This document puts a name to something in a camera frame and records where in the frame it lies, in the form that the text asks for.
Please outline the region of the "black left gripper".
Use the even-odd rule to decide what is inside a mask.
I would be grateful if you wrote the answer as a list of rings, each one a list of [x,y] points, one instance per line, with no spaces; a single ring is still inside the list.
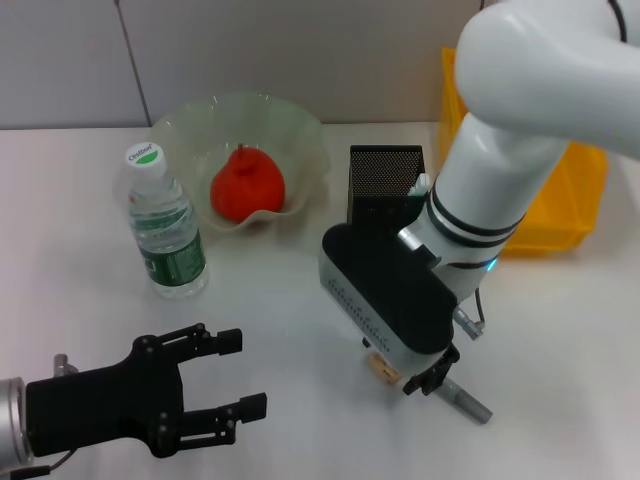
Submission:
[[[234,328],[211,334],[203,323],[134,341],[121,362],[26,386],[26,430],[44,457],[121,438],[157,458],[179,449],[232,445],[236,427],[267,416],[262,392],[216,408],[186,412],[178,361],[229,355],[243,348]]]

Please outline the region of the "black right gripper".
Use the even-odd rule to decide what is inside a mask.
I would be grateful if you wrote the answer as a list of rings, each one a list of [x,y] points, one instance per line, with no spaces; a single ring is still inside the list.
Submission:
[[[425,396],[428,396],[442,386],[449,369],[459,360],[460,352],[453,343],[450,343],[437,363],[422,373],[412,376],[404,384],[403,393],[409,396],[420,390]]]

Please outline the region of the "grey glitter marker pen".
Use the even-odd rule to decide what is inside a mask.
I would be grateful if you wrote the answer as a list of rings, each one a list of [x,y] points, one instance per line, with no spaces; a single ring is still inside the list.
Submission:
[[[487,424],[493,416],[489,408],[449,378],[444,379],[436,394],[481,425]]]

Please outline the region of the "beige eraser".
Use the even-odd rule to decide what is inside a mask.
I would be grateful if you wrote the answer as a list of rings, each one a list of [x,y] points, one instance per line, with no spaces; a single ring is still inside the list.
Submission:
[[[396,385],[402,379],[402,376],[379,353],[369,354],[367,363],[372,372],[387,385]]]

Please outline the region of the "green label water bottle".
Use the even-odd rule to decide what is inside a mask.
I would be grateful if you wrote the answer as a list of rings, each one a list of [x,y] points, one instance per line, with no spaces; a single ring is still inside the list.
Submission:
[[[159,145],[137,143],[124,162],[131,180],[129,225],[152,286],[167,299],[196,295],[208,282],[208,270],[193,202]]]

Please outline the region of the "black mesh pen holder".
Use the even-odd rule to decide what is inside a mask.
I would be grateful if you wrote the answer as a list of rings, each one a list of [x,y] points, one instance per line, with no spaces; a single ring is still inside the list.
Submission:
[[[347,222],[395,236],[414,222],[425,198],[410,197],[426,173],[419,145],[353,145],[350,148]]]

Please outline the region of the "translucent green fruit plate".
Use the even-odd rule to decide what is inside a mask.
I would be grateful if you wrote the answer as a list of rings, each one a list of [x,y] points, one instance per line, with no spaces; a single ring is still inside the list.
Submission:
[[[236,233],[298,214],[330,169],[321,122],[299,105],[268,94],[230,93],[187,103],[156,121],[147,140],[162,147],[201,229],[211,233]],[[238,145],[262,150],[279,168],[285,184],[279,212],[259,211],[237,223],[211,206],[210,184]]]

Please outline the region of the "yellow plastic bin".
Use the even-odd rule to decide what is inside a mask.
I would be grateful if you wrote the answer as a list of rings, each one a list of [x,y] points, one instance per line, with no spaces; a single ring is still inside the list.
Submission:
[[[442,99],[433,170],[444,165],[467,113],[454,82],[455,50],[441,49]],[[506,257],[544,257],[580,246],[594,230],[608,176],[606,153],[580,143],[569,145],[520,226],[506,243]]]

